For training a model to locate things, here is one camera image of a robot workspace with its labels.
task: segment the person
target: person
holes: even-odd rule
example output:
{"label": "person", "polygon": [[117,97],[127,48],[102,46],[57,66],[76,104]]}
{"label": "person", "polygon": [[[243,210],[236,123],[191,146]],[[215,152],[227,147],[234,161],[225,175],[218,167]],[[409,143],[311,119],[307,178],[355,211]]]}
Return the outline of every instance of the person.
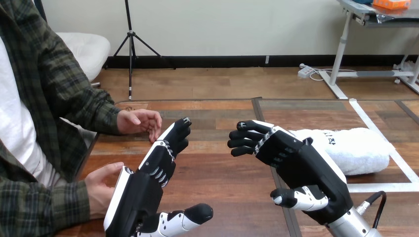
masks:
{"label": "person", "polygon": [[79,130],[160,135],[162,118],[125,111],[94,89],[31,0],[0,0],[0,236],[50,236],[103,218],[114,189],[108,164],[82,181],[87,146]]}

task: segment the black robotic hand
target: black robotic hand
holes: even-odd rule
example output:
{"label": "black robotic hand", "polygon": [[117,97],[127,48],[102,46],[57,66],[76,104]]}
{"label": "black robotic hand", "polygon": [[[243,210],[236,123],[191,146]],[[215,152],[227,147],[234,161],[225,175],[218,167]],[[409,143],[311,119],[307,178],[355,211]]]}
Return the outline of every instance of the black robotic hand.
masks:
{"label": "black robotic hand", "polygon": [[163,187],[174,173],[174,160],[188,146],[190,125],[189,118],[179,119],[154,142],[135,172],[123,167],[104,220],[106,236],[172,237],[212,218],[206,204],[156,214]]}
{"label": "black robotic hand", "polygon": [[255,155],[274,167],[291,188],[277,189],[271,197],[277,205],[302,210],[321,225],[332,223],[353,207],[346,178],[330,156],[317,151],[313,140],[299,140],[273,124],[256,120],[237,123],[228,147],[234,157]]}

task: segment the tripod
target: tripod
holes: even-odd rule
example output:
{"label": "tripod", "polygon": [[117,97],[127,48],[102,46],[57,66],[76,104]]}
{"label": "tripod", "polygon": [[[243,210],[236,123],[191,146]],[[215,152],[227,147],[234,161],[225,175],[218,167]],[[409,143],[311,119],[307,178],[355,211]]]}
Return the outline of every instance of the tripod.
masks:
{"label": "tripod", "polygon": [[128,99],[131,100],[131,91],[132,91],[132,87],[131,87],[131,80],[132,80],[132,70],[133,70],[133,64],[135,65],[135,60],[137,58],[137,56],[135,55],[135,47],[134,47],[134,37],[137,38],[141,43],[143,43],[145,46],[147,46],[147,48],[149,48],[151,51],[153,51],[153,53],[155,53],[157,56],[159,56],[160,58],[162,58],[166,64],[169,65],[170,68],[173,68],[174,70],[176,69],[168,60],[166,60],[166,58],[164,58],[163,56],[161,56],[158,52],[156,52],[152,47],[150,47],[146,42],[144,42],[142,39],[140,39],[140,37],[138,37],[134,31],[132,31],[132,26],[131,26],[131,16],[129,14],[129,5],[128,5],[128,0],[125,0],[125,8],[126,8],[126,17],[128,19],[128,29],[129,32],[126,34],[126,37],[124,39],[124,41],[121,43],[121,45],[119,46],[118,50],[115,52],[114,57],[119,53],[119,51],[121,50],[122,46],[125,44],[126,40],[129,38],[129,92],[128,92]]}

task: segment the power strip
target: power strip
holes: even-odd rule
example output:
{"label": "power strip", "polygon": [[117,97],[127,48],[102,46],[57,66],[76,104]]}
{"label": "power strip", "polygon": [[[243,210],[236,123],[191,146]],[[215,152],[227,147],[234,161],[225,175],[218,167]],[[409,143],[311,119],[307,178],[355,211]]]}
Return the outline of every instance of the power strip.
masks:
{"label": "power strip", "polygon": [[298,71],[299,78],[309,78],[314,73],[314,69],[309,66],[304,66],[303,69]]}

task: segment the white t-shirt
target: white t-shirt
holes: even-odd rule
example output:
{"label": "white t-shirt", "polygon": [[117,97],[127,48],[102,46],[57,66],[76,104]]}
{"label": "white t-shirt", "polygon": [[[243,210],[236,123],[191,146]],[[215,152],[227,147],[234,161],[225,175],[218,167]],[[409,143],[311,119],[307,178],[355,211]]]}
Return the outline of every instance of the white t-shirt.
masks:
{"label": "white t-shirt", "polygon": [[57,185],[60,175],[47,161],[36,138],[34,122],[20,100],[10,60],[0,37],[0,140],[40,183],[46,187]]}

